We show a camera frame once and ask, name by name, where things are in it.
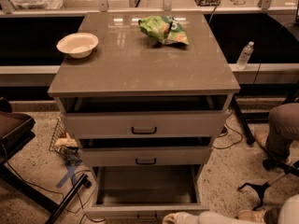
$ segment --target speckled floor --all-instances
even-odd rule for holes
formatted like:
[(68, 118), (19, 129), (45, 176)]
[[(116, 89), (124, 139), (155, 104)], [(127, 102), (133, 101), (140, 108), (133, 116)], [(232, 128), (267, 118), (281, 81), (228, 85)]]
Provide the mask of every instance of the speckled floor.
[[(36, 137), (17, 155), (10, 160), (10, 165), (27, 181), (37, 184), (43, 189), (50, 189), (64, 195), (70, 190), (70, 179), (64, 182), (67, 170), (64, 161), (56, 153), (50, 152), (51, 138), (54, 132), (59, 111), (54, 102), (28, 103), (14, 102), (15, 112), (24, 112), (31, 115), (35, 121), (34, 133)], [(246, 109), (252, 105), (256, 108), (269, 109), (274, 102), (262, 101), (259, 103), (248, 103), (240, 101)], [(226, 120), (227, 125), (242, 133), (234, 112)], [(267, 124), (251, 124), (250, 128), (267, 130)], [(240, 140), (241, 135), (229, 129), (226, 136), (216, 139), (214, 147), (228, 147)], [(292, 145), (292, 156), (299, 159), (299, 143)], [(226, 149), (214, 148), (208, 164), (198, 179), (198, 189), (202, 205), (208, 206), (211, 211), (218, 212), (227, 217), (234, 217), (242, 209), (251, 209), (258, 203), (258, 197), (251, 188), (244, 188), (237, 191), (237, 188), (245, 182), (263, 184), (267, 180), (276, 177), (281, 171), (276, 169), (271, 172), (265, 171), (262, 161), (266, 154), (257, 144), (247, 145), (243, 140)], [(84, 171), (87, 167), (79, 165), (75, 172)], [(79, 190), (79, 197), (83, 203), (87, 202), (95, 188), (91, 173), (84, 172), (92, 182), (90, 188), (82, 187)], [(287, 175), (274, 183), (265, 193), (265, 206), (270, 208), (282, 205), (289, 197), (299, 192), (299, 177)], [(62, 200), (61, 194), (50, 193), (42, 188), (40, 192), (59, 203)], [(66, 207), (56, 223), (92, 223), (83, 217), (83, 211), (78, 196)], [(0, 180), (0, 223), (45, 223), (50, 213), (20, 194), (3, 180)], [(140, 223), (136, 219), (110, 219), (106, 224), (133, 224)]]

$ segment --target chair seat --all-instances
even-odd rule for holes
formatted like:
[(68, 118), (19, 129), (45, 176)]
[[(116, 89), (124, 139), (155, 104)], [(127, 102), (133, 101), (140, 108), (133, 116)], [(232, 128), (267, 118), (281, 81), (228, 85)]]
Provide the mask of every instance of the chair seat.
[(0, 144), (8, 150), (26, 134), (30, 134), (35, 120), (23, 113), (9, 113), (0, 111)]

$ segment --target black chair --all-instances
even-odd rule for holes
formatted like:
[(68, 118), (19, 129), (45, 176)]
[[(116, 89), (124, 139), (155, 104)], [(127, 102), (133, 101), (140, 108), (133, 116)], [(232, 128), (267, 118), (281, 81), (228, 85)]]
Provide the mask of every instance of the black chair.
[(48, 210), (50, 218), (46, 223), (54, 223), (80, 187), (89, 186), (90, 181), (85, 174), (81, 175), (62, 202), (57, 204), (32, 188), (22, 178), (18, 178), (4, 165), (35, 137), (32, 132), (35, 123), (27, 114), (12, 112), (9, 101), (0, 98), (0, 178)]

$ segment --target crumpled snack bag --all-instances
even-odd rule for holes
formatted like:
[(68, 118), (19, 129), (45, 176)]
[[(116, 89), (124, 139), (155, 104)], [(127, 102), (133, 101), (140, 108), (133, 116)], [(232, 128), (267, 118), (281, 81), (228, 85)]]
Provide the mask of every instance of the crumpled snack bag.
[(139, 20), (138, 23), (142, 33), (164, 45), (174, 43), (189, 45), (184, 29), (173, 17), (151, 16)]

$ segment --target white bowl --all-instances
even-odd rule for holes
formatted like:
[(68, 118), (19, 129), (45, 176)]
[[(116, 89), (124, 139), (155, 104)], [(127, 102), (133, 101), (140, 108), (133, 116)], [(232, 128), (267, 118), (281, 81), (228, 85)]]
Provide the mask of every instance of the white bowl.
[(98, 42), (95, 35), (76, 33), (61, 39), (57, 44), (57, 49), (73, 58), (84, 58), (92, 53)]

